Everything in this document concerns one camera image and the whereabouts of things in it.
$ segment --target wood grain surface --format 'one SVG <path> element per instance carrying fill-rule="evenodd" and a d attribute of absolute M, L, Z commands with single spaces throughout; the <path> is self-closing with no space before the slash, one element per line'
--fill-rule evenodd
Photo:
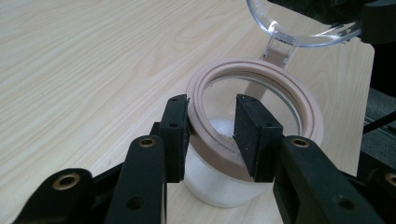
<path fill-rule="evenodd" d="M 267 42 L 244 0 L 1 1 L 0 222 L 12 222 L 53 173 L 99 175 L 121 163 L 198 68 L 259 58 Z M 322 109 L 322 149 L 350 174 L 373 55 L 355 38 L 297 49 L 287 66 Z M 168 223 L 281 223 L 271 185 L 233 209 L 202 203 L 183 183 L 168 195 Z"/>

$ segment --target clear plastic lid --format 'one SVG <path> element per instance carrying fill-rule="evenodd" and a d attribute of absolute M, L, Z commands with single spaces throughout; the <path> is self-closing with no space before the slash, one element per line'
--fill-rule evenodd
<path fill-rule="evenodd" d="M 361 33 L 361 5 L 351 2 L 331 6 L 330 0 L 247 0 L 247 5 L 260 27 L 277 40 L 295 47 L 321 47 Z"/>

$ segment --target beige rubber seal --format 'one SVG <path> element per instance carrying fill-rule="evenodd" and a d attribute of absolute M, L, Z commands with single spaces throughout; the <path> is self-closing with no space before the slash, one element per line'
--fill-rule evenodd
<path fill-rule="evenodd" d="M 239 149 L 216 132 L 203 107 L 203 93 L 209 83 L 218 78 L 235 77 L 236 74 L 243 74 L 244 78 L 277 88 L 296 108 L 301 118 L 301 136 L 320 145 L 323 138 L 323 117 L 312 94 L 295 77 L 262 60 L 222 59 L 199 69 L 187 87 L 187 95 L 191 99 L 188 110 L 190 142 L 205 162 L 226 175 L 252 181 Z"/>

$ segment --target floor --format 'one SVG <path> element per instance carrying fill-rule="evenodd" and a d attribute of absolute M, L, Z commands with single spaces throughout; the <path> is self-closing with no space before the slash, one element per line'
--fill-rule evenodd
<path fill-rule="evenodd" d="M 396 110 L 396 98 L 370 89 L 366 107 L 365 124 L 382 118 Z M 367 157 L 383 162 L 396 170 L 396 121 L 363 135 L 361 163 Z"/>

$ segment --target white jar bottom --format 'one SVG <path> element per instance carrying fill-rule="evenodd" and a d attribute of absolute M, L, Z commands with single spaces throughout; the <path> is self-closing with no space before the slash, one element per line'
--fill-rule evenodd
<path fill-rule="evenodd" d="M 191 145 L 183 182 L 201 201 L 224 208 L 243 205 L 272 187 L 270 183 L 247 182 L 223 174 L 204 162 Z"/>

